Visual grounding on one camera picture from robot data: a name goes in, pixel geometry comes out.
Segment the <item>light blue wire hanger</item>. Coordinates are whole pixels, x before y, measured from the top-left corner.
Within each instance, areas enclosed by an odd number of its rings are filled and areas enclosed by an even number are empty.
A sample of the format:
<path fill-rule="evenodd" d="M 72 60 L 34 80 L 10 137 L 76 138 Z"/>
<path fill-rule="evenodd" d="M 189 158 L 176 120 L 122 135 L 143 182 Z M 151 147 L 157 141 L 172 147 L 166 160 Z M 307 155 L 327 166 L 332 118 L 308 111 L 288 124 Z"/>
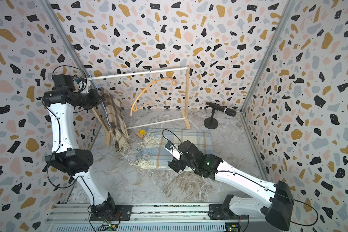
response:
<path fill-rule="evenodd" d="M 104 112 L 105 112 L 105 114 L 106 114 L 106 121 L 107 121 L 107 124 L 109 125 L 109 127 L 111 126 L 110 125 L 110 121 L 109 121 L 109 119 L 108 119 L 108 112 L 107 112 L 107 109 L 106 109 L 106 104 L 107 104 L 107 96 L 104 94 L 104 88 L 103 87 L 100 87 L 100 94 L 101 94 L 101 96 L 104 98 L 104 101 L 103 101 L 103 103 L 102 103 L 102 107 L 103 107 L 103 109 L 104 109 Z"/>

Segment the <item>brown plaid fringed scarf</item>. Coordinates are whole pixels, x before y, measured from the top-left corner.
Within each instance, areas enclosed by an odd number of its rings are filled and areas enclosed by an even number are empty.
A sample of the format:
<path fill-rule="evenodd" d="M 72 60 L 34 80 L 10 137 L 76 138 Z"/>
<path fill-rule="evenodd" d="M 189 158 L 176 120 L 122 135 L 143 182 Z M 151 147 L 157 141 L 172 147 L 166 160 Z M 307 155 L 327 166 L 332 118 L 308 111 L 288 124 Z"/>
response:
<path fill-rule="evenodd" d="M 130 137 L 122 113 L 122 102 L 115 98 L 104 88 L 104 94 L 107 96 L 107 112 L 110 121 L 109 132 L 115 142 L 117 152 L 126 153 L 130 150 Z"/>

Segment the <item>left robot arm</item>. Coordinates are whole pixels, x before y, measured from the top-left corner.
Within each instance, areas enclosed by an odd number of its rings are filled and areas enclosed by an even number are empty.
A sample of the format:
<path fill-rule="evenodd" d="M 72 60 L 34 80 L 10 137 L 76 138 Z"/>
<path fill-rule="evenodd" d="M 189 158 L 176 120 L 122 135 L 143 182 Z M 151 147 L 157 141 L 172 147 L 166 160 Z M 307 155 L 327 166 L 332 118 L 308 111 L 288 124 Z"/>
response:
<path fill-rule="evenodd" d="M 90 200 L 92 215 L 100 219 L 112 219 L 117 209 L 110 193 L 100 184 L 92 168 L 92 152 L 80 149 L 73 125 L 77 106 L 93 108 L 104 102 L 97 90 L 83 87 L 76 90 L 76 76 L 53 75 L 55 86 L 43 95 L 42 103 L 49 112 L 52 123 L 52 153 L 45 157 L 48 167 L 54 167 L 72 176 L 83 188 Z"/>

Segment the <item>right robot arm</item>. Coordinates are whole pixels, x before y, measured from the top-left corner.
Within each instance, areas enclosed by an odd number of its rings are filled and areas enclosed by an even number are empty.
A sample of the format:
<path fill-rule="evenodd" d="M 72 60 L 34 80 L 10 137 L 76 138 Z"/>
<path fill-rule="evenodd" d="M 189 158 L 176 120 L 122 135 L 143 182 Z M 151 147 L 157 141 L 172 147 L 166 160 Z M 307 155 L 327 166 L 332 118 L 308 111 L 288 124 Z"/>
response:
<path fill-rule="evenodd" d="M 263 215 L 272 226 L 289 231 L 294 199 L 288 184 L 276 184 L 242 172 L 222 158 L 213 154 L 203 154 L 195 144 L 184 141 L 179 146 L 167 142 L 165 149 L 173 160 L 168 166 L 176 173 L 190 168 L 196 175 L 228 184 L 254 198 L 256 212 Z"/>

